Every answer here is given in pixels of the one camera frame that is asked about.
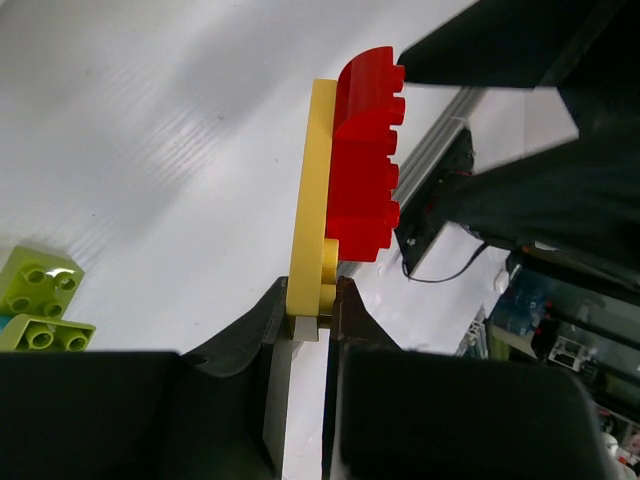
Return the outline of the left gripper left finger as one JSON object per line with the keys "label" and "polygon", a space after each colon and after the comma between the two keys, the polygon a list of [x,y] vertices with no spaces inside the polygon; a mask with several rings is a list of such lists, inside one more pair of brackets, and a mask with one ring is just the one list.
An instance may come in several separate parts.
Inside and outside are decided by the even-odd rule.
{"label": "left gripper left finger", "polygon": [[191,351],[5,353],[5,479],[278,479],[287,281]]}

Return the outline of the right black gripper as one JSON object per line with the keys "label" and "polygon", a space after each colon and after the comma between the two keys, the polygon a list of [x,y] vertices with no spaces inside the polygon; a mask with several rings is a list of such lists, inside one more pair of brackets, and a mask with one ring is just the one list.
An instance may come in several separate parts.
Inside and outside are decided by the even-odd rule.
{"label": "right black gripper", "polygon": [[454,181],[434,216],[638,286],[637,1],[477,1],[398,64],[416,85],[556,87],[579,139]]}

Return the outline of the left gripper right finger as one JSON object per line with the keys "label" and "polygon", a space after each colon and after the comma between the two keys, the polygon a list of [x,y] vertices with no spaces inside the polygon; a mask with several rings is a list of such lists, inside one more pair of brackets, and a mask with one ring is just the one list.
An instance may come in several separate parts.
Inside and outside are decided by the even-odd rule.
{"label": "left gripper right finger", "polygon": [[326,479],[611,479],[572,374],[400,348],[341,278],[322,436]]}

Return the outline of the green and teal lego stack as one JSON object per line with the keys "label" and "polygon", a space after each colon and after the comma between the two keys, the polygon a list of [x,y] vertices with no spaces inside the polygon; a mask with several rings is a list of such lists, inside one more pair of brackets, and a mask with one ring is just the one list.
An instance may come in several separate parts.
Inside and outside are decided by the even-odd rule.
{"label": "green and teal lego stack", "polygon": [[15,247],[1,270],[1,351],[85,350],[95,327],[63,319],[84,275],[69,257]]}

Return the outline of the yellow lego plate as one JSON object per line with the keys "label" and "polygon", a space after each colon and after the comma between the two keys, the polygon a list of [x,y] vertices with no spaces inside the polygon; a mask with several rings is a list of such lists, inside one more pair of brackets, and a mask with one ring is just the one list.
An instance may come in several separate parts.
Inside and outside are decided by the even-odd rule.
{"label": "yellow lego plate", "polygon": [[326,233],[337,82],[313,82],[286,294],[295,341],[316,342],[336,298],[339,242]]}

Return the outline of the red lego cluster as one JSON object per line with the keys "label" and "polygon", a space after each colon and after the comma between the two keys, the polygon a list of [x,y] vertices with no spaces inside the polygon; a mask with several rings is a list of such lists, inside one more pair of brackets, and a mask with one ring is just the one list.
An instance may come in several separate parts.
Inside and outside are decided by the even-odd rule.
{"label": "red lego cluster", "polygon": [[405,68],[391,46],[350,60],[337,80],[326,237],[338,259],[373,262],[391,246],[400,206],[393,199],[399,166],[392,161],[406,111]]}

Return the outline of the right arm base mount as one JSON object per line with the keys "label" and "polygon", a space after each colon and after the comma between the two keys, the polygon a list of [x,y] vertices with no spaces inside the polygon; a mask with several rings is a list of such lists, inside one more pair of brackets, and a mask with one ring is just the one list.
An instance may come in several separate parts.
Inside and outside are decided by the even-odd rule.
{"label": "right arm base mount", "polygon": [[402,257],[403,271],[409,276],[414,275],[416,267],[445,225],[444,220],[433,213],[442,190],[463,177],[471,176],[474,173],[474,163],[472,134],[468,128],[463,128],[402,208],[394,233]]}

